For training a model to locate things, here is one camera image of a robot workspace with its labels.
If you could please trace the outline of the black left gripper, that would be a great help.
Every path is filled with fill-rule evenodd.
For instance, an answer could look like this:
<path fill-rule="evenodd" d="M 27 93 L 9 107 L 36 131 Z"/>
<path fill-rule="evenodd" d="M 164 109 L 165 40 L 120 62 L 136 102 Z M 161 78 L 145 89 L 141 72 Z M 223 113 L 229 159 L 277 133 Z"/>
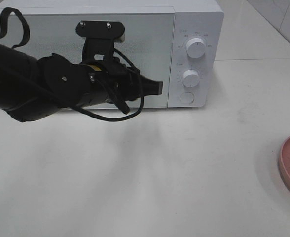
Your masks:
<path fill-rule="evenodd" d="M 144 96 L 161 95 L 163 82 L 141 76 L 139 69 L 120 62 L 106 63 L 90 61 L 81 63 L 90 80 L 89 92 L 80 100 L 82 108 L 103 103 L 114 104 L 119 109 L 127 109 L 128 101 L 141 100 Z"/>

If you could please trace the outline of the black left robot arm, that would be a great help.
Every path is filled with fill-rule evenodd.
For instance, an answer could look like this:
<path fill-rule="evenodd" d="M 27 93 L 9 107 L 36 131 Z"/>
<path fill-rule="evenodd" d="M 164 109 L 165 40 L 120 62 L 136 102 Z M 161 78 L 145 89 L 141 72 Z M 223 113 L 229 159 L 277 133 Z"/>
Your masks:
<path fill-rule="evenodd" d="M 35 59 L 0 44 L 0 109 L 19 122 L 66 108 L 108 122 L 133 118 L 127 103 L 143 105 L 145 96 L 162 93 L 163 82 L 144 77 L 113 43 L 109 46 L 109 59 L 73 64 L 59 54 Z"/>

